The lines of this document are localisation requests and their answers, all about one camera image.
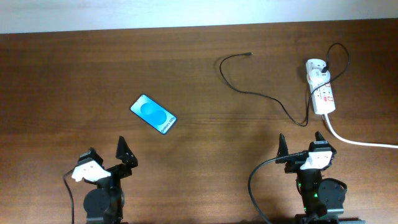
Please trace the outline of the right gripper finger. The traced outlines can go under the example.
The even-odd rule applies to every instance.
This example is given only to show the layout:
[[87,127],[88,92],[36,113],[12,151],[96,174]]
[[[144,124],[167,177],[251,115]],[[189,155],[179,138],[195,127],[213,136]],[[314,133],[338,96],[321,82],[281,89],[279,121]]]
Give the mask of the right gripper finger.
[[282,157],[284,158],[288,155],[289,155],[289,150],[287,147],[285,136],[282,133],[280,133],[279,134],[279,147],[277,150],[277,158],[282,158]]
[[315,140],[310,143],[310,146],[329,146],[329,142],[322,136],[321,132],[315,133]]

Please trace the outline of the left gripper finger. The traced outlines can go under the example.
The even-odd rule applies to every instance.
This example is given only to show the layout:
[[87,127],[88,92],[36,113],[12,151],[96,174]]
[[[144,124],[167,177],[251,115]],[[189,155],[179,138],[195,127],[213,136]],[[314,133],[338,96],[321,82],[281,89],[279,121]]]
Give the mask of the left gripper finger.
[[120,136],[116,148],[116,158],[130,168],[138,166],[137,157],[132,153],[124,137]]
[[88,152],[83,153],[77,162],[78,167],[84,168],[102,167],[102,165],[103,159],[93,147],[89,148]]

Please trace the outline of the blue Galaxy smartphone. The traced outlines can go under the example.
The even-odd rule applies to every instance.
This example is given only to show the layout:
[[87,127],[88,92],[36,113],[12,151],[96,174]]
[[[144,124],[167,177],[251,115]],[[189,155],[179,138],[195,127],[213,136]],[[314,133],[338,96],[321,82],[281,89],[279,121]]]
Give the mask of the blue Galaxy smartphone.
[[177,117],[160,106],[147,95],[142,94],[130,110],[161,134],[167,134],[177,121]]

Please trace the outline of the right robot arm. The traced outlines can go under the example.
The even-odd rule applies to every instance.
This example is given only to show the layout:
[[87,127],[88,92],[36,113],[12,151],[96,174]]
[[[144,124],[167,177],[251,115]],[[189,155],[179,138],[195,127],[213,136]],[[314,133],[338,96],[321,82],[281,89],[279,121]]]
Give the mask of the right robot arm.
[[279,135],[276,163],[284,164],[286,174],[297,175],[296,188],[301,195],[304,214],[295,223],[338,223],[344,212],[347,185],[337,179],[323,178],[322,172],[332,165],[336,149],[320,132],[306,151],[290,154],[283,134]]

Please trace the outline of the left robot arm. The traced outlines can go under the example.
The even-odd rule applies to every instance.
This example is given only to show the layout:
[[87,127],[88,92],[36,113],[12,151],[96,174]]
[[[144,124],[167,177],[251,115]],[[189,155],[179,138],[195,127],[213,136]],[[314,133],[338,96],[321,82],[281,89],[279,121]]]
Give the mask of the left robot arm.
[[87,223],[117,224],[123,219],[125,196],[121,179],[132,175],[132,169],[138,166],[138,161],[122,136],[118,139],[116,158],[121,163],[105,169],[103,159],[91,147],[79,157],[73,170],[72,178],[75,181],[84,180],[96,186],[83,201]]

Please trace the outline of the white USB charger adapter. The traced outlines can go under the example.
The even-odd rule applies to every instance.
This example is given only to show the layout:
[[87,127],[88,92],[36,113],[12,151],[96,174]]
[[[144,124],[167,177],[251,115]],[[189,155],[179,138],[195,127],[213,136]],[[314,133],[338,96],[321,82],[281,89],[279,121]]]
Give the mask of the white USB charger adapter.
[[326,67],[326,62],[322,59],[311,58],[306,64],[307,81],[311,85],[325,83],[330,80],[330,72],[323,72]]

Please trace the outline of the white power strip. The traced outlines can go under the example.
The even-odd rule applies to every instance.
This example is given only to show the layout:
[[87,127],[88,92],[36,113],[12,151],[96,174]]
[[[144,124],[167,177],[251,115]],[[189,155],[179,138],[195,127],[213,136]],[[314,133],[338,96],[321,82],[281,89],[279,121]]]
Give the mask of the white power strip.
[[330,84],[330,73],[311,72],[307,75],[315,114],[329,114],[336,110]]

